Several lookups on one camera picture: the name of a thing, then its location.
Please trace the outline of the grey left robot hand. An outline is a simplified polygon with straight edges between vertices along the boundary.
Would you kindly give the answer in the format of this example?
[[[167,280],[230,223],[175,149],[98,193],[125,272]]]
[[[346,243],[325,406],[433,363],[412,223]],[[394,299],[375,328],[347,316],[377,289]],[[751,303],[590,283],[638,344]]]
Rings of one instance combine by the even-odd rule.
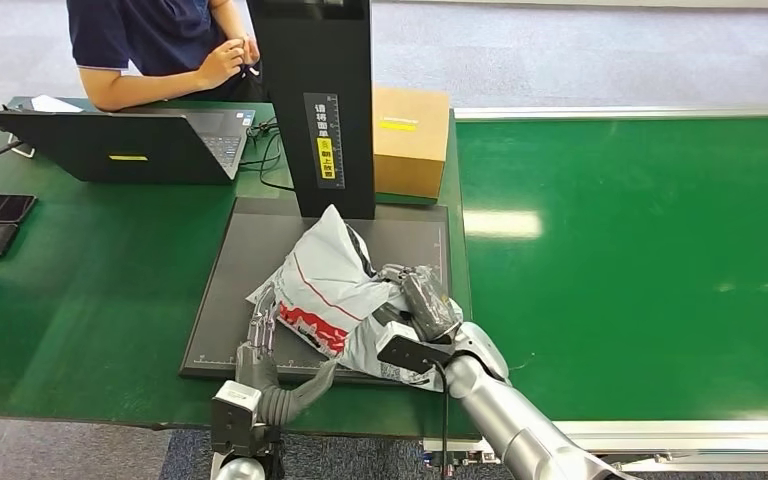
[[[257,297],[248,326],[247,339],[237,349],[235,379],[261,392],[260,415],[273,417],[272,424],[289,422],[306,409],[333,384],[337,363],[323,362],[313,378],[288,390],[280,386],[273,357],[278,301],[273,284]]]

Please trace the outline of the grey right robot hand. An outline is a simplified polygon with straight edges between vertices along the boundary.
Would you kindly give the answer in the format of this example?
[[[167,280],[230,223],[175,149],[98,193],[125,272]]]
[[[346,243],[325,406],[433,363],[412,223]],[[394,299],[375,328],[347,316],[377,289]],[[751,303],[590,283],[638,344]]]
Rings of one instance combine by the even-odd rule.
[[[382,326],[391,322],[410,326],[425,343],[454,342],[462,315],[457,313],[455,303],[430,267],[387,264],[373,279],[395,286],[396,300],[401,298],[404,302],[401,307],[388,301],[373,313]]]

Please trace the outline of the person's right hand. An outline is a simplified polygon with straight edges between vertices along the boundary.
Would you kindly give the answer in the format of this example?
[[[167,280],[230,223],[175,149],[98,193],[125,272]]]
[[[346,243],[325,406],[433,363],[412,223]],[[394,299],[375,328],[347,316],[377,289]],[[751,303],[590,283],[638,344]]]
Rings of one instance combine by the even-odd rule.
[[[196,85],[199,90],[216,88],[240,73],[245,63],[245,41],[228,40],[216,47],[203,61],[196,71]]]

